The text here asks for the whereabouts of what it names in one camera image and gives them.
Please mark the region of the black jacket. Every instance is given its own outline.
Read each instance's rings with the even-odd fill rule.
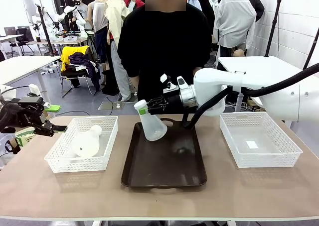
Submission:
[[[257,13],[257,16],[256,16],[256,22],[257,22],[263,16],[265,8],[260,0],[249,0],[249,1]]]
[[[210,32],[213,34],[214,31],[214,22],[215,22],[215,14],[208,0],[198,0],[200,3],[201,10],[203,14],[206,16],[208,20],[208,24],[210,27]]]

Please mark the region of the light stand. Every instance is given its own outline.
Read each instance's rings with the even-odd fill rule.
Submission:
[[[275,17],[274,17],[274,20],[273,20],[273,26],[271,27],[270,36],[269,36],[268,45],[267,45],[267,50],[266,50],[266,55],[265,55],[266,58],[269,57],[269,50],[270,50],[271,42],[273,40],[273,36],[274,36],[276,24],[277,24],[277,18],[278,18],[280,3],[281,3],[281,0],[277,0],[276,13],[275,13]]]
[[[315,47],[316,47],[316,44],[317,44],[317,41],[318,41],[318,37],[319,37],[319,28],[318,28],[317,35],[315,36],[315,40],[314,40],[313,46],[311,47],[310,53],[309,53],[309,55],[308,55],[308,58],[307,58],[307,60],[306,60],[306,63],[305,63],[305,65],[304,65],[303,70],[308,67],[308,64],[309,64],[309,62],[310,62],[310,59],[311,59],[311,57],[312,57],[312,55],[313,55],[313,53],[314,53]]]
[[[48,34],[48,31],[47,31],[45,23],[44,23],[42,8],[39,5],[37,5],[37,7],[38,7],[39,14],[40,14],[41,23],[42,23],[43,31],[44,31],[44,34],[45,34],[45,38],[46,38],[46,41],[48,42],[48,45],[49,45],[49,51],[51,53],[51,56],[54,57],[56,54],[53,52],[53,48],[52,48],[52,44],[51,44],[51,41],[50,41],[50,38],[49,38],[49,34]]]

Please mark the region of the white wall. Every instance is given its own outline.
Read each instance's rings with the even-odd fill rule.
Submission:
[[[253,48],[249,56],[265,55],[274,19],[277,0],[261,0],[264,16],[256,23]],[[278,57],[278,25],[271,44],[270,55]],[[282,0],[279,11],[279,57],[303,68],[319,27],[319,0]],[[319,44],[309,66],[319,62]],[[319,155],[319,123],[298,122],[293,131]]]
[[[56,13],[53,0],[41,0],[41,3],[46,7],[49,13]],[[0,33],[4,35],[4,27],[18,27],[29,25],[27,15],[24,9],[23,0],[0,0]],[[9,44],[5,43],[4,48],[7,52],[11,51]]]

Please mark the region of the office chair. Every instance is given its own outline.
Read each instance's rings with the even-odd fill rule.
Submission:
[[[26,32],[27,32],[27,29],[26,28],[18,28],[16,30],[16,34],[23,34],[23,36],[20,36],[20,37],[17,37],[17,41],[18,41],[18,46],[15,44],[15,43],[11,43],[10,42],[10,47],[11,47],[11,56],[13,57],[13,47],[19,47],[21,49],[21,52],[22,52],[22,55],[24,56],[25,55],[25,51],[24,51],[24,48],[23,46],[28,46],[29,49],[32,51],[32,56],[34,55],[34,51],[32,50],[32,48],[30,48],[29,45],[27,45],[26,43],[30,42],[29,39],[27,38],[26,36]]]
[[[96,63],[96,68],[98,68],[98,64],[97,64],[97,60],[94,58],[94,55],[92,53],[91,48],[88,48],[86,50],[86,54],[88,54],[89,60]],[[90,86],[89,86],[89,82],[88,82],[88,78],[89,78],[89,74],[87,73],[86,69],[81,70],[81,71],[70,71],[70,70],[65,70],[65,71],[61,71],[61,80],[62,80],[62,98],[65,97],[72,89],[73,89],[73,85],[75,86],[75,88],[77,88],[80,83],[79,83],[79,79],[84,78],[86,81],[86,84],[88,86],[89,92],[91,93],[91,95],[95,95],[97,93],[97,91],[93,94]],[[64,87],[63,87],[63,80],[70,80],[71,81],[71,88],[67,91],[64,91]]]

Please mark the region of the gray floor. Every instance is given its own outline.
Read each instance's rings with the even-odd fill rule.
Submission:
[[[116,101],[117,96],[106,96],[101,92],[92,96],[87,88],[85,80],[81,80],[81,86],[78,89],[73,89],[65,98],[61,97],[62,88],[60,85],[59,76],[57,73],[43,75],[45,84],[48,89],[51,103],[55,105],[61,105],[62,109],[60,113],[68,111],[85,111],[90,115],[109,115],[111,111],[99,111],[98,107],[104,101],[107,101],[106,97],[109,97],[111,101]],[[66,88],[69,87],[70,82],[65,81]],[[37,75],[33,74],[26,77],[11,86],[25,86],[29,84],[36,84],[40,86]],[[27,89],[19,89],[17,91],[17,97],[25,96],[28,93]],[[112,115],[130,115],[137,114],[132,104],[126,104],[122,110],[113,110]],[[68,113],[65,115],[85,115],[84,113]],[[91,226],[92,222],[86,222],[86,226]],[[237,222],[238,226],[258,226],[255,222]],[[260,222],[261,226],[319,226],[318,220],[312,221],[299,221],[299,222]],[[0,226],[75,226],[74,222],[40,222],[40,221],[18,221],[18,220],[6,220],[0,219]]]

